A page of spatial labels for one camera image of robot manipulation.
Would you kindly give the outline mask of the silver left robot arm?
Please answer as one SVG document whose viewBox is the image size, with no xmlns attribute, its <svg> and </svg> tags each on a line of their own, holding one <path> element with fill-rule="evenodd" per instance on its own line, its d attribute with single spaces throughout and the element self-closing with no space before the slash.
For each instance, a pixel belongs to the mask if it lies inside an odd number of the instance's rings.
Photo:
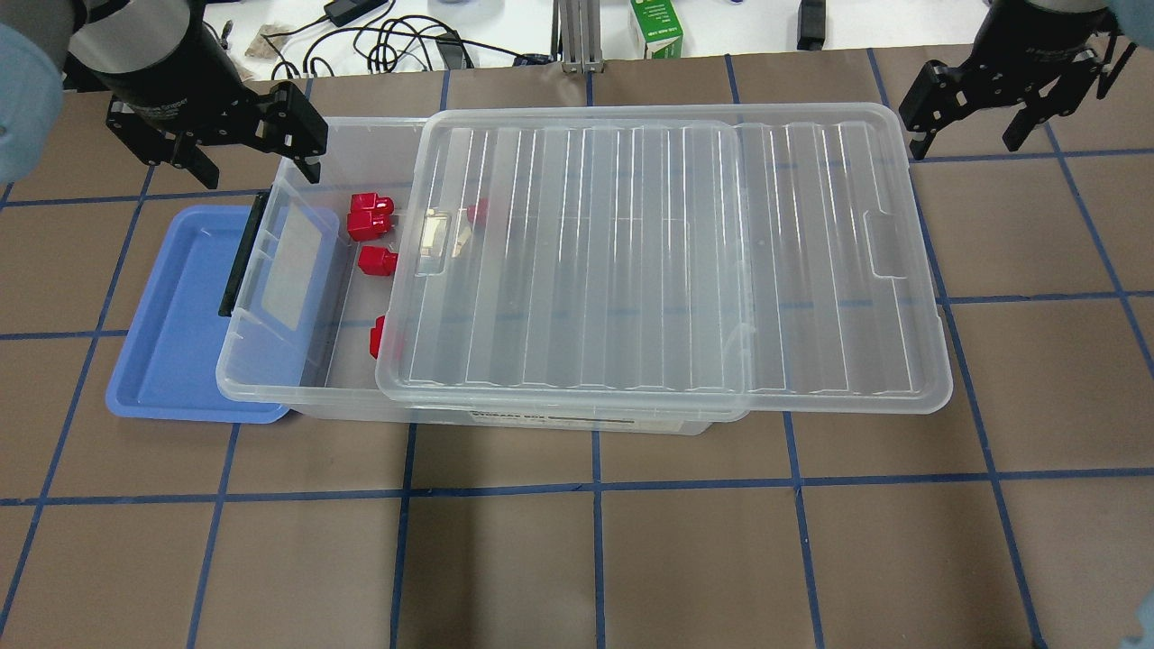
<svg viewBox="0 0 1154 649">
<path fill-rule="evenodd" d="M 33 172 L 74 60 L 106 87 L 106 127 L 141 164 L 168 165 L 216 188 L 210 146 L 275 152 L 321 179 L 328 124 L 288 81 L 243 84 L 203 21 L 202 1 L 5 1 L 3 182 Z"/>
</svg>

